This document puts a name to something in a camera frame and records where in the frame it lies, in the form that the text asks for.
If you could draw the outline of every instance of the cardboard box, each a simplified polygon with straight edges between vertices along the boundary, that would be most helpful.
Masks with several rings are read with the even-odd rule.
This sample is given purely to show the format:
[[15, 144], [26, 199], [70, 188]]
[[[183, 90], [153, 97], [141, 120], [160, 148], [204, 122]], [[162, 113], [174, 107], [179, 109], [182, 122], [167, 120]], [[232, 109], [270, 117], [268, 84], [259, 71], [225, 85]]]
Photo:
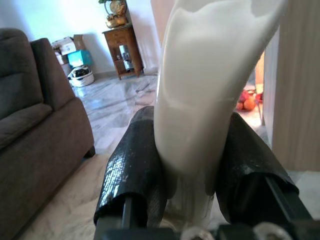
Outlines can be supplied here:
[[78, 50], [85, 50], [86, 46], [83, 41], [83, 35], [74, 35], [74, 39], [71, 37], [65, 37], [63, 39], [54, 41], [52, 44], [54, 49], [59, 49], [61, 55], [68, 55]]
[[87, 50], [78, 50], [68, 54], [70, 65], [75, 68], [82, 65], [91, 65], [92, 59], [90, 52]]

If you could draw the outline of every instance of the table drawer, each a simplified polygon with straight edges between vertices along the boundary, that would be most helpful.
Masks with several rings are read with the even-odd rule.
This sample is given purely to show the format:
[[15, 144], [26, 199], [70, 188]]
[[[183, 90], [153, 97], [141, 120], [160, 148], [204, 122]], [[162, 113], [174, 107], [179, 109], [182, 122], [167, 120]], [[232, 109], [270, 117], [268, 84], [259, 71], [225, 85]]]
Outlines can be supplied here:
[[108, 40], [107, 42], [110, 47], [118, 47], [120, 45], [126, 45], [127, 39], [125, 37], [120, 37], [118, 39]]
[[121, 38], [126, 38], [128, 36], [128, 31], [112, 31], [108, 32], [105, 37], [107, 40], [117, 40]]

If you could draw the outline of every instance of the white prosthetic leg cover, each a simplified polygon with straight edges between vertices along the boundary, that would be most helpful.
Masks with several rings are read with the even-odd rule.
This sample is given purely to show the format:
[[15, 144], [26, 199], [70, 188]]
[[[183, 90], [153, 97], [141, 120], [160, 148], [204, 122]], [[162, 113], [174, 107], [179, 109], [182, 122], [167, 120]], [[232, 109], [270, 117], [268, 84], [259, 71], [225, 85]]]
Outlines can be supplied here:
[[167, 216], [206, 227], [229, 119], [248, 77], [277, 30], [287, 0], [177, 0], [164, 36], [154, 134], [176, 175]]

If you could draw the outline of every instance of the wooden side table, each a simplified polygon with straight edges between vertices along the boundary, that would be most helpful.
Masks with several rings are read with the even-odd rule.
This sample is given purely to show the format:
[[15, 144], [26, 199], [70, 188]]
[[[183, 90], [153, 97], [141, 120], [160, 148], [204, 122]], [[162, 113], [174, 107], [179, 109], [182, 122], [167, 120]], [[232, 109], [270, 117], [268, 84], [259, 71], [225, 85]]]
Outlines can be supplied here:
[[143, 70], [134, 28], [131, 24], [103, 32], [108, 44], [116, 73], [123, 76], [140, 76]]

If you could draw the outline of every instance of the brass pot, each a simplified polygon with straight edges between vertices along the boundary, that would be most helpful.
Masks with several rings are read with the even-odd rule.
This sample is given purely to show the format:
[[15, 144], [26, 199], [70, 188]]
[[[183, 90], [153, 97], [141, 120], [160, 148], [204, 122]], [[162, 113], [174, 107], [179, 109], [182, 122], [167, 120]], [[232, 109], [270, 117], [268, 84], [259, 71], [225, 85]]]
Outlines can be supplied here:
[[119, 16], [118, 18], [116, 19], [113, 19], [113, 20], [106, 20], [105, 21], [105, 24], [108, 28], [110, 29], [113, 29], [113, 28], [116, 28], [116, 27], [119, 27], [119, 26], [122, 26], [122, 25], [125, 25], [127, 23], [127, 19], [126, 19], [126, 16], [123, 15], [123, 16]]

